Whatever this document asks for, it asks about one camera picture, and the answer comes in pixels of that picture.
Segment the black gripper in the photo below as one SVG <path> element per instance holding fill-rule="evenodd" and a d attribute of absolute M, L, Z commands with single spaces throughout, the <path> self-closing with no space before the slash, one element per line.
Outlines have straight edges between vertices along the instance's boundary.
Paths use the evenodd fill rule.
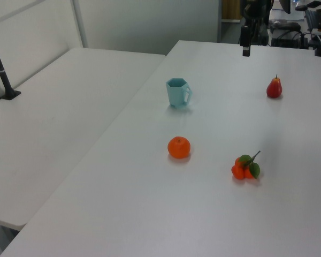
<path fill-rule="evenodd" d="M 244 17 L 244 26 L 241 27 L 240 46 L 242 47 L 242 55 L 250 56 L 250 25 L 252 22 L 260 21 L 265 26 L 260 26 L 258 31 L 258 44 L 268 44 L 268 30 L 270 10 L 272 9 L 271 0 L 254 0 L 240 1 L 240 14 Z"/>

